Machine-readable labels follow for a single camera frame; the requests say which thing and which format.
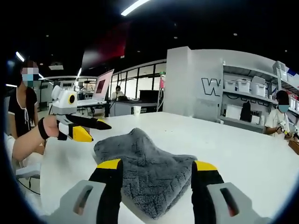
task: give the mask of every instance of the wrist strap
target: wrist strap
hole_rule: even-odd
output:
[[[38,130],[39,130],[39,133],[41,134],[41,137],[46,140],[49,138],[49,136],[47,135],[46,131],[45,131],[45,128],[43,126],[43,119],[40,119],[39,122],[38,122]]]

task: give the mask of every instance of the gray towel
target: gray towel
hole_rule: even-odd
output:
[[[149,217],[165,214],[191,183],[191,155],[173,155],[152,142],[139,128],[129,134],[99,141],[94,146],[98,164],[123,160],[123,191]]]

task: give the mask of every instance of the white cup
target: white cup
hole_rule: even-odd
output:
[[[141,111],[141,107],[140,106],[134,106],[134,115],[138,116],[140,114]]]

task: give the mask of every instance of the black top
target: black top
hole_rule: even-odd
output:
[[[27,108],[21,108],[20,104],[17,101],[17,89],[10,96],[8,113],[14,115],[15,126],[17,131],[17,136],[20,137],[31,130],[30,119],[28,115]],[[36,93],[33,89],[28,88],[26,100],[28,100],[30,105],[34,107],[37,103]]]

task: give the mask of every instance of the ceiling light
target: ceiling light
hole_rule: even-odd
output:
[[[148,2],[149,0],[138,0],[133,5],[131,5],[129,8],[127,8],[125,11],[121,13],[122,16],[126,16],[135,9],[137,9],[139,6],[143,5],[144,3]]]
[[[11,85],[11,84],[5,84],[6,86],[10,86],[10,87],[15,87],[15,88],[17,88],[17,86],[16,85]]]
[[[78,72],[78,74],[77,74],[77,78],[80,76],[81,71],[82,71],[82,68],[80,68],[80,70],[79,70],[79,72]]]
[[[22,62],[25,61],[25,59],[22,57],[22,55],[20,55],[20,53],[19,53],[18,51],[15,53],[15,55],[17,55],[18,58],[19,58]]]

